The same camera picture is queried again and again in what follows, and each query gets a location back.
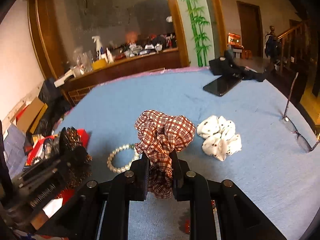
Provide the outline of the black smartphone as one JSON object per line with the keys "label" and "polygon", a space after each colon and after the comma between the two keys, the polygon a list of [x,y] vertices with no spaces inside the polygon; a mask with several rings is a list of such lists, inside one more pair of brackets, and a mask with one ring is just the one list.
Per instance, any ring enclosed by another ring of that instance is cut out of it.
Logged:
{"label": "black smartphone", "polygon": [[231,75],[222,75],[216,80],[210,82],[203,87],[205,92],[213,94],[215,96],[222,97],[233,89],[237,84],[242,81],[242,78]]}

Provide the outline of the red white plaid scrunchie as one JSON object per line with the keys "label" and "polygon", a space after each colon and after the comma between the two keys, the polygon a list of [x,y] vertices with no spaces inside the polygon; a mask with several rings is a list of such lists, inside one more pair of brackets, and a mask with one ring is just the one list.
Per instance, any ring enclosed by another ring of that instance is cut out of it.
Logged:
{"label": "red white plaid scrunchie", "polygon": [[193,140],[196,127],[185,116],[167,115],[156,110],[144,111],[135,122],[139,143],[137,153],[149,161],[148,191],[155,197],[172,197],[171,152],[181,152]]}

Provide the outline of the cardboard box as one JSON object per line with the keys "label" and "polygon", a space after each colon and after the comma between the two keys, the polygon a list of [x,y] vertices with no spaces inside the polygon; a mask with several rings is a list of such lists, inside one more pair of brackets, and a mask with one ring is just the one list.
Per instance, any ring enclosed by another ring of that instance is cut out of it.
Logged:
{"label": "cardboard box", "polygon": [[35,98],[23,111],[17,116],[16,125],[18,129],[27,133],[34,134],[41,118],[46,112],[48,105],[39,98]]}

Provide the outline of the small white pump bottle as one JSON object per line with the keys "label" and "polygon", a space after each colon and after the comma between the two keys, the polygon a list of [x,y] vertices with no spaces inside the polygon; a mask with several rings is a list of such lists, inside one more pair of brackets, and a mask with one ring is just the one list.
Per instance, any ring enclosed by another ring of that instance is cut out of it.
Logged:
{"label": "small white pump bottle", "polygon": [[109,63],[114,63],[114,58],[112,53],[109,51],[108,48],[106,48],[106,55]]}

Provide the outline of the glass pitcher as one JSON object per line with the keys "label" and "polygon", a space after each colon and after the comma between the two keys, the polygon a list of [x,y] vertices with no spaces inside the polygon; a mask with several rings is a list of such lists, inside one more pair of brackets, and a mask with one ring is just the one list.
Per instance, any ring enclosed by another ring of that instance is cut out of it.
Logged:
{"label": "glass pitcher", "polygon": [[76,51],[74,54],[76,64],[80,67],[82,72],[87,73],[93,70],[91,57],[87,52],[83,53]]}

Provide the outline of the black pouch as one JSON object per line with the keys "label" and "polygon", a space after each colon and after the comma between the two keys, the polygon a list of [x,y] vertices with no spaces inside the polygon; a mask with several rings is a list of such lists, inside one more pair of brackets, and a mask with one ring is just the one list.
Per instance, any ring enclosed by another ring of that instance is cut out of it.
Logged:
{"label": "black pouch", "polygon": [[263,82],[270,74],[270,71],[267,69],[261,73],[255,72],[248,66],[236,64],[228,50],[225,50],[223,56],[210,60],[209,67],[213,75],[231,75],[239,77],[242,80],[256,80],[258,82]]}

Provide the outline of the wooden stair railing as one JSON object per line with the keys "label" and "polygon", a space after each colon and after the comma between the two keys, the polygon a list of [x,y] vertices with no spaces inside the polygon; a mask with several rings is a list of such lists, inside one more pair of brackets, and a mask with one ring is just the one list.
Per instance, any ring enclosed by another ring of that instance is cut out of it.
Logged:
{"label": "wooden stair railing", "polygon": [[280,42],[280,66],[277,73],[285,76],[285,72],[301,69],[303,72],[310,71],[310,22],[311,20],[294,21],[289,29],[276,35]]}

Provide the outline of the blue tablecloth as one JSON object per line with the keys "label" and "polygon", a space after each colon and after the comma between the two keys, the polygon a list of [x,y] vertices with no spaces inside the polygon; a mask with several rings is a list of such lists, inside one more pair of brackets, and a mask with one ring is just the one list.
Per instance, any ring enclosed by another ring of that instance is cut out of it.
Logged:
{"label": "blue tablecloth", "polygon": [[207,69],[129,77],[92,89],[65,117],[61,127],[83,128],[91,134],[92,178],[111,180],[108,155],[138,141],[139,115],[154,109],[183,115],[197,125],[211,115],[232,120],[242,150],[225,161],[202,151],[195,136],[179,158],[205,178],[230,179],[259,207],[287,239],[299,239],[319,210],[319,149],[305,153],[296,136],[281,122],[288,112],[310,144],[316,136],[299,111],[267,81],[243,81],[222,97],[203,90],[214,80]]}

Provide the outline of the black beaded hair clip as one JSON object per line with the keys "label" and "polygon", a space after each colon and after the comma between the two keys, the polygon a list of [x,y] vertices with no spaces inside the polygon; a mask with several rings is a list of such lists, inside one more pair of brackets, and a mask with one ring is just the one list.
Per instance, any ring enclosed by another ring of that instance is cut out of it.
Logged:
{"label": "black beaded hair clip", "polygon": [[87,153],[89,135],[84,129],[64,127],[59,137],[59,155],[67,189],[76,189],[92,175],[92,156]]}

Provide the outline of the wooden counter shelf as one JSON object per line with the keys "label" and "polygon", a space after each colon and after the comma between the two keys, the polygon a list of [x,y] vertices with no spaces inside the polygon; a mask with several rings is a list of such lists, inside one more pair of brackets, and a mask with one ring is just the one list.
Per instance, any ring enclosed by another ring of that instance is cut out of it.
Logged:
{"label": "wooden counter shelf", "polygon": [[107,67],[93,70],[80,77],[74,77],[61,86],[63,95],[71,104],[77,104],[95,86],[121,77],[135,75],[157,69],[181,68],[177,48],[160,53],[122,59]]}

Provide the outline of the white spray bottle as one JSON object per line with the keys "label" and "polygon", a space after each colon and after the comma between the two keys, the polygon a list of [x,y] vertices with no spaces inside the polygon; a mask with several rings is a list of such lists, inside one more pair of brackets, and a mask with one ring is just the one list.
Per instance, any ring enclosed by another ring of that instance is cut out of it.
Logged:
{"label": "white spray bottle", "polygon": [[102,42],[101,42],[101,38],[100,36],[92,36],[92,40],[93,42],[95,43],[96,45],[96,54],[97,54],[97,59],[101,59],[102,58],[102,55],[104,53],[104,49],[103,49],[103,45],[102,45]]}

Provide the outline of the brown wooden door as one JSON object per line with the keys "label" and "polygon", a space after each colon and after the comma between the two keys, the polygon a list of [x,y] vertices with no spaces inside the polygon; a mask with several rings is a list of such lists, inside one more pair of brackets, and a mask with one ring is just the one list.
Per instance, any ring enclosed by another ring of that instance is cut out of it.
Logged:
{"label": "brown wooden door", "polygon": [[237,1],[242,45],[255,57],[263,57],[263,28],[260,7]]}

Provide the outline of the white dotted scrunchie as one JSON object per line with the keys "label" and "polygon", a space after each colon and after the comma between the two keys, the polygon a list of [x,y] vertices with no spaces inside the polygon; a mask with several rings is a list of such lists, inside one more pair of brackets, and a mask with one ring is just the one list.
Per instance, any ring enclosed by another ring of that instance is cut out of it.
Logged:
{"label": "white dotted scrunchie", "polygon": [[197,135],[204,139],[203,152],[219,161],[242,150],[240,134],[236,133],[235,123],[223,116],[212,115],[197,125]]}

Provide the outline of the red jewelry tray box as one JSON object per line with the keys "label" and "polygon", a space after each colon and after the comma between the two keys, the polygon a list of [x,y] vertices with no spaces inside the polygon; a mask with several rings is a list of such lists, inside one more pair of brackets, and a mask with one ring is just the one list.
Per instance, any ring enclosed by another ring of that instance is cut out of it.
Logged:
{"label": "red jewelry tray box", "polygon": [[92,157],[74,127],[63,128],[59,149],[53,156],[39,161],[23,175],[18,188],[22,191],[22,211],[26,217],[38,213],[64,189],[76,188],[90,176]]}

